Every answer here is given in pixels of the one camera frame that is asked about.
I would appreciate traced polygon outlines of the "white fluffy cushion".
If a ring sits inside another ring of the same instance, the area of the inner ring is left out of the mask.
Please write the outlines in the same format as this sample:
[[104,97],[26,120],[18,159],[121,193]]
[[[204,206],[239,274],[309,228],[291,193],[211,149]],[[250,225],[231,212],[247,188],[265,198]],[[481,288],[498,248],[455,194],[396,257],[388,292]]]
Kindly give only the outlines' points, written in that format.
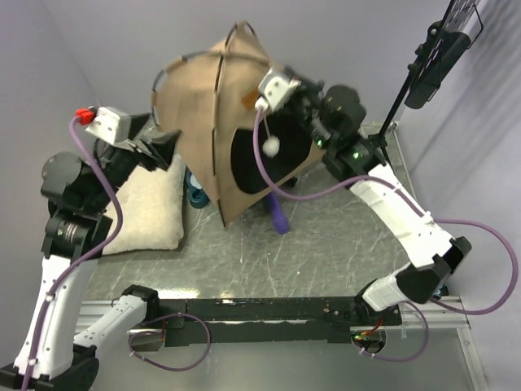
[[183,182],[186,166],[173,158],[169,169],[148,171],[138,166],[117,192],[123,213],[118,236],[103,255],[139,250],[174,250],[184,236]]

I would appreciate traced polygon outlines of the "tan fabric pet tent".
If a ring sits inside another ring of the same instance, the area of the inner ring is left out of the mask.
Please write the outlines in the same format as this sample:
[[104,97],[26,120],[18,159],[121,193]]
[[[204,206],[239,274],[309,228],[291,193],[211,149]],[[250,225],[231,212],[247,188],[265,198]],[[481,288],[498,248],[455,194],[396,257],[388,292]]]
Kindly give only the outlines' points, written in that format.
[[[216,49],[269,57],[246,20],[236,23],[226,37],[207,50]],[[265,74],[278,66],[269,60]],[[177,153],[218,209],[224,226],[270,191],[256,166],[252,144],[254,105],[261,80],[256,88],[240,94],[239,79],[226,75],[215,125],[209,130],[175,129],[182,132]]]

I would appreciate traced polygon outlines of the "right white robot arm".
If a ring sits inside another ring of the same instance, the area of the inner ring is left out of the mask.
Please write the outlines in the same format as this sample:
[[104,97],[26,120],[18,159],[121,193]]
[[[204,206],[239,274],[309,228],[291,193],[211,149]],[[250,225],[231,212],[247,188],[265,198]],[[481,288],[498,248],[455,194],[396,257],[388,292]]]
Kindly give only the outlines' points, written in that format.
[[427,302],[468,255],[471,243],[441,228],[404,189],[375,140],[361,133],[366,110],[358,93],[345,85],[322,91],[293,77],[275,82],[271,95],[324,151],[330,174],[340,182],[354,180],[348,189],[380,218],[409,258],[359,292],[357,319],[370,325],[402,301]]

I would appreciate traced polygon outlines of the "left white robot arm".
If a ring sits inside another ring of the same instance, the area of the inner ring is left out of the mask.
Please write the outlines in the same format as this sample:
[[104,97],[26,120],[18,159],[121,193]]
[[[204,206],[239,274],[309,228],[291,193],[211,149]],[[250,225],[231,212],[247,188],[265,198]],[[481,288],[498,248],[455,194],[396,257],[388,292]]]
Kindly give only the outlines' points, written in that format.
[[103,349],[135,324],[152,327],[160,320],[157,291],[132,286],[90,329],[75,332],[98,259],[122,227],[117,191],[139,165],[149,171],[167,169],[180,134],[138,136],[128,149],[110,148],[102,166],[70,152],[43,165],[41,194],[50,217],[42,243],[42,281],[24,345],[15,361],[1,369],[3,387],[88,390]]

